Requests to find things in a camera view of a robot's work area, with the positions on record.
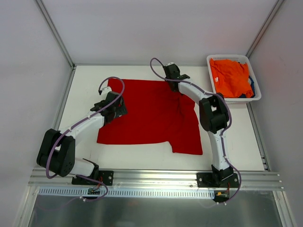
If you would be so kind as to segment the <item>red polo shirt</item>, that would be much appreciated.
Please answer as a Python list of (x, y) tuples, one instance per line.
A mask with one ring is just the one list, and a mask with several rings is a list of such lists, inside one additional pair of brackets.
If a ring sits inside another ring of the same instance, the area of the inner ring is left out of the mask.
[(110, 79), (122, 92), (127, 114), (99, 129), (97, 143), (139, 145), (168, 142), (174, 153), (202, 155), (195, 102), (171, 91), (165, 81)]

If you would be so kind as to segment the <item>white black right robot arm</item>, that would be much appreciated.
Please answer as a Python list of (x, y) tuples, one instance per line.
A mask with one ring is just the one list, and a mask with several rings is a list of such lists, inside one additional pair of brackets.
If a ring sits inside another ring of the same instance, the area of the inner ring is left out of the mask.
[(180, 74), (179, 67), (170, 63), (163, 66), (165, 80), (173, 91), (178, 91), (191, 98), (199, 106), (199, 120), (202, 128), (208, 133), (212, 149), (212, 173), (202, 182), (212, 187), (223, 187), (234, 172), (228, 160), (226, 133), (230, 127), (230, 110), (224, 98), (203, 90), (194, 84), (191, 78)]

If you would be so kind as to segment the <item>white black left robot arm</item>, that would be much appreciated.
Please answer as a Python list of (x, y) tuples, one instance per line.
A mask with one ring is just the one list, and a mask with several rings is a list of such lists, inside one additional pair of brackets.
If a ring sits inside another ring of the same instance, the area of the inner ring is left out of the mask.
[(67, 129), (46, 131), (36, 162), (55, 176), (82, 175), (87, 184), (95, 184), (99, 179), (98, 165), (92, 161), (76, 157), (76, 146), (91, 134), (127, 114), (124, 99), (120, 93), (109, 91), (104, 100), (95, 103), (88, 115)]

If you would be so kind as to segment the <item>orange t shirt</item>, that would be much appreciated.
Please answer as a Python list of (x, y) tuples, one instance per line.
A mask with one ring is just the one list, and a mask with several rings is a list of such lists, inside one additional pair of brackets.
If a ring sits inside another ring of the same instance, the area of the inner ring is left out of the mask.
[(210, 60), (210, 68), (215, 90), (224, 98), (238, 98), (246, 94), (249, 98), (253, 95), (248, 83), (248, 65), (231, 60)]

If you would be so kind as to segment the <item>blue t shirt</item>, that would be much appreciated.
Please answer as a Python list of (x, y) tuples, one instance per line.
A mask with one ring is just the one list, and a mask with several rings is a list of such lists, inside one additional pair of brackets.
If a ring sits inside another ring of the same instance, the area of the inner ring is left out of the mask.
[[(253, 95), (250, 98), (254, 98), (256, 95), (256, 92), (255, 92), (254, 80), (252, 79), (251, 76), (249, 76), (248, 83), (250, 84), (250, 88), (253, 93)], [(246, 94), (241, 94), (238, 98), (249, 98), (249, 97)]]

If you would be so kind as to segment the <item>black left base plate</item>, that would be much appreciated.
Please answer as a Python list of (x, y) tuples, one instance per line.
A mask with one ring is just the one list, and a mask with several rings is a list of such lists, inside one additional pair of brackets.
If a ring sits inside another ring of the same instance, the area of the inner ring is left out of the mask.
[(72, 185), (97, 185), (101, 181), (106, 186), (112, 186), (114, 179), (114, 171), (110, 170), (97, 170), (92, 175), (87, 176), (85, 179), (82, 177), (75, 177), (72, 179)]

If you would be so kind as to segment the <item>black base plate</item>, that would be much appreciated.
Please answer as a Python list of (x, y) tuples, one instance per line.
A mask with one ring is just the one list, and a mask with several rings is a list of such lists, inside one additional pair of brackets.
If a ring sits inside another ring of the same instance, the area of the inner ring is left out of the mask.
[(196, 174), (196, 182), (199, 188), (238, 188), (238, 175), (234, 173), (230, 177), (218, 180), (214, 173), (200, 172)]
[(97, 170), (92, 175), (87, 176), (85, 179), (82, 177), (75, 177), (72, 179), (72, 185), (97, 185), (101, 181), (106, 186), (112, 186), (114, 179), (114, 171), (110, 170)]

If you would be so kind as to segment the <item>aluminium mounting rail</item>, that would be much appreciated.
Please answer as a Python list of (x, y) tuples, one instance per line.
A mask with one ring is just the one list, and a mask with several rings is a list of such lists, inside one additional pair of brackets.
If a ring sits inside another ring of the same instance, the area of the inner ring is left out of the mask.
[[(121, 188), (163, 188), (186, 189), (197, 187), (197, 173), (201, 171), (182, 170), (131, 170), (114, 169), (113, 187)], [(29, 185), (35, 186), (70, 186), (73, 176), (56, 176), (48, 179), (42, 168), (34, 168)], [(243, 190), (284, 190), (279, 173), (268, 171), (241, 172)]]

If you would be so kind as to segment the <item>aluminium frame post right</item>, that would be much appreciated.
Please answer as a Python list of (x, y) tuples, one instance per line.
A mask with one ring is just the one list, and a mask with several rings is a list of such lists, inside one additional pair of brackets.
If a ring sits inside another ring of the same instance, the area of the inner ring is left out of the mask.
[(257, 48), (258, 44), (262, 40), (263, 36), (265, 35), (266, 31), (270, 27), (271, 23), (275, 19), (277, 13), (280, 11), (282, 6), (284, 5), (285, 0), (276, 0), (271, 11), (269, 12), (268, 16), (266, 17), (264, 23), (262, 24), (260, 30), (258, 31), (256, 37), (254, 38), (252, 44), (250, 45), (249, 49), (247, 50), (245, 56), (249, 58), (255, 49)]

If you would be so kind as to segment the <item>aluminium frame post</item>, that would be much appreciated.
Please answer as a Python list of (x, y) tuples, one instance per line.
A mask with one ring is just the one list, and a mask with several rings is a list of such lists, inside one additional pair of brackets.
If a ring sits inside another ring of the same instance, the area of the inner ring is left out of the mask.
[(44, 18), (48, 28), (50, 29), (60, 51), (62, 52), (65, 60), (67, 61), (68, 65), (69, 65), (69, 67), (71, 69), (74, 69), (75, 63), (73, 62), (44, 2), (42, 0), (34, 0), (34, 2), (36, 4), (36, 6), (38, 7), (40, 13), (42, 14), (42, 17)]
[(247, 50), (245, 56), (249, 58), (255, 49), (257, 48), (258, 44), (262, 40), (263, 36), (265, 35), (266, 31), (270, 27), (271, 23), (275, 19), (277, 13), (280, 11), (282, 6), (284, 5), (285, 0), (276, 0), (271, 11), (269, 12), (268, 16), (266, 17), (264, 23), (262, 24), (260, 30), (258, 31), (256, 37), (254, 38), (252, 44), (250, 45), (249, 49)]

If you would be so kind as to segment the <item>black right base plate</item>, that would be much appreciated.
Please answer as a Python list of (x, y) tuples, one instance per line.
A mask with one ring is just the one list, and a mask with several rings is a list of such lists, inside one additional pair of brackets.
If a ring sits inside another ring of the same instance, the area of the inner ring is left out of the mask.
[(200, 172), (196, 174), (196, 182), (199, 188), (238, 188), (238, 175), (234, 173), (230, 177), (218, 180), (214, 173)]

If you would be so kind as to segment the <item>aluminium frame post left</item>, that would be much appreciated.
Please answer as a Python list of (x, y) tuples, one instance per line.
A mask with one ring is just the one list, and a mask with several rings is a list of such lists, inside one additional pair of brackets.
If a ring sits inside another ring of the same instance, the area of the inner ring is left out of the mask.
[(34, 2), (36, 4), (36, 6), (38, 7), (40, 13), (42, 14), (42, 17), (44, 18), (48, 28), (50, 29), (60, 51), (62, 52), (65, 60), (67, 61), (68, 65), (69, 65), (69, 67), (71, 69), (74, 69), (75, 63), (73, 62), (44, 2), (42, 0), (34, 0)]

